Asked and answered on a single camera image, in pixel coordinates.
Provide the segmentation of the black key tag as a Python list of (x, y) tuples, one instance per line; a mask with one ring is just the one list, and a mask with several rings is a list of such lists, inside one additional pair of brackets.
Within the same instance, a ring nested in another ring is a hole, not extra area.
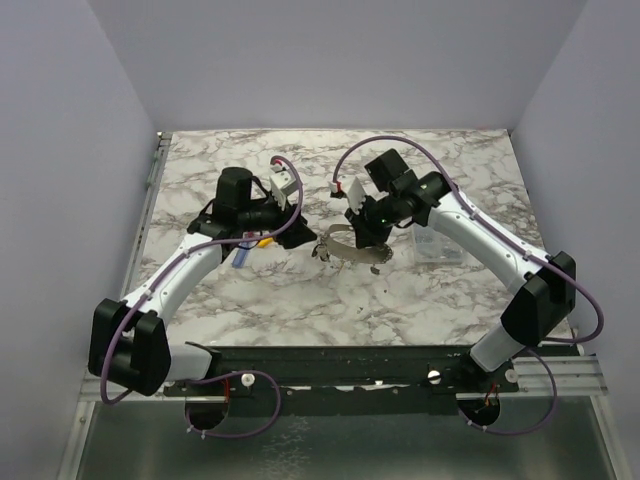
[(323, 242), (318, 242), (312, 249), (311, 256), (319, 258), (321, 261), (326, 261), (329, 258), (326, 245)]

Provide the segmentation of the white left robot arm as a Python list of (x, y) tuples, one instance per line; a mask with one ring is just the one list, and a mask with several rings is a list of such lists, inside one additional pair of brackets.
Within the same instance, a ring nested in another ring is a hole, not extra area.
[(302, 216), (302, 204), (289, 200), (292, 193), (304, 193), (299, 173), (282, 157), (275, 157), (272, 165), (270, 187), (261, 198), (252, 195), (257, 183), (250, 170), (224, 168), (214, 199), (189, 224), (162, 266), (122, 298), (98, 304), (88, 370), (100, 380), (104, 403), (120, 400), (109, 396), (109, 383), (144, 396), (168, 381), (186, 381), (202, 395), (218, 388), (216, 352), (188, 342), (171, 343), (167, 325), (192, 290), (243, 244), (273, 238), (293, 249), (316, 239)]

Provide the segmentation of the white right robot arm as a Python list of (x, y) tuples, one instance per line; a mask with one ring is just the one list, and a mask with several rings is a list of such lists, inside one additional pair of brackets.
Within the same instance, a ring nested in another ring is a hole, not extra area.
[(345, 216), (357, 249), (384, 246), (403, 221), (429, 227), (481, 262), (513, 296), (499, 323), (459, 367), (467, 389), (486, 388), (495, 370), (524, 348), (537, 346), (573, 310), (576, 264), (570, 255), (549, 255), (482, 217), (443, 174), (432, 171), (418, 177), (394, 149), (370, 161), (365, 170), (382, 198), (368, 195), (358, 179), (332, 187), (333, 194), (348, 201)]

